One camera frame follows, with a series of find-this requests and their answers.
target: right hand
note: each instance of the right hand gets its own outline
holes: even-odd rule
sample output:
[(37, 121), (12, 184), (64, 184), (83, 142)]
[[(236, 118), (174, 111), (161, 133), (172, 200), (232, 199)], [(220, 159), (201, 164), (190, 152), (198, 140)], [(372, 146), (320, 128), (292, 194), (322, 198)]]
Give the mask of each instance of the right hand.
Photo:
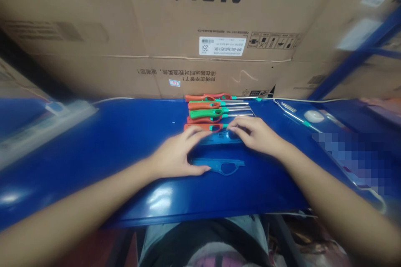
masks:
[(290, 146), (290, 143), (281, 138), (260, 118), (238, 116), (227, 129), (236, 133), (249, 148), (274, 157), (284, 154)]

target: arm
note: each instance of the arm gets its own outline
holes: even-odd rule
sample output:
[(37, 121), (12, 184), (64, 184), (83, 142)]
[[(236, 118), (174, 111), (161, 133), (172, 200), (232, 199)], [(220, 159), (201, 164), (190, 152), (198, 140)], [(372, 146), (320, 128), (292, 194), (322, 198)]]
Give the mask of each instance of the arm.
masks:
[(237, 117), (228, 128), (249, 148), (281, 161), (323, 224), (345, 249), (381, 265), (401, 265), (400, 229), (364, 199), (280, 138), (260, 118)]
[(72, 194), (0, 234), (2, 266), (44, 266), (96, 230), (141, 188), (163, 177), (201, 175), (187, 153), (209, 131), (196, 126), (168, 139), (151, 157)]

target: blue plastic frame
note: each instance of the blue plastic frame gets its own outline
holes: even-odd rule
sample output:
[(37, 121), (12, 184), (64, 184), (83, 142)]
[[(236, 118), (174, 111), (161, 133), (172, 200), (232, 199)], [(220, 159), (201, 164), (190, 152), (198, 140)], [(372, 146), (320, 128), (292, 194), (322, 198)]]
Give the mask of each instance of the blue plastic frame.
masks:
[(322, 100), (341, 81), (355, 71), (372, 55), (401, 59), (401, 53), (380, 49), (401, 30), (401, 7), (397, 8), (387, 20), (354, 51), (325, 81), (308, 97), (308, 100)]

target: left hand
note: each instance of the left hand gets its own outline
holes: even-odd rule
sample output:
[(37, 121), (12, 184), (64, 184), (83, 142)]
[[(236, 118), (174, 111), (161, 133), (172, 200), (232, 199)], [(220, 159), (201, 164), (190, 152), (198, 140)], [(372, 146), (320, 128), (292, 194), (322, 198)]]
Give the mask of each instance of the left hand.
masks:
[(148, 159), (149, 168), (157, 178), (202, 175), (210, 170), (208, 166), (193, 166), (188, 163), (187, 154), (211, 131), (204, 131), (199, 126), (190, 126), (183, 133), (171, 137)]

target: barcode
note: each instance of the barcode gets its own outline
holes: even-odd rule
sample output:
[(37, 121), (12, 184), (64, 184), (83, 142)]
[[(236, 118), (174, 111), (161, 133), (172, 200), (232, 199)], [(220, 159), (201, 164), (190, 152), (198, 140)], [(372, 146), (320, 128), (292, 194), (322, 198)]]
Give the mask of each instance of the barcode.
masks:
[(326, 78), (326, 75), (316, 75), (313, 76), (309, 81), (308, 84), (321, 84), (324, 79)]

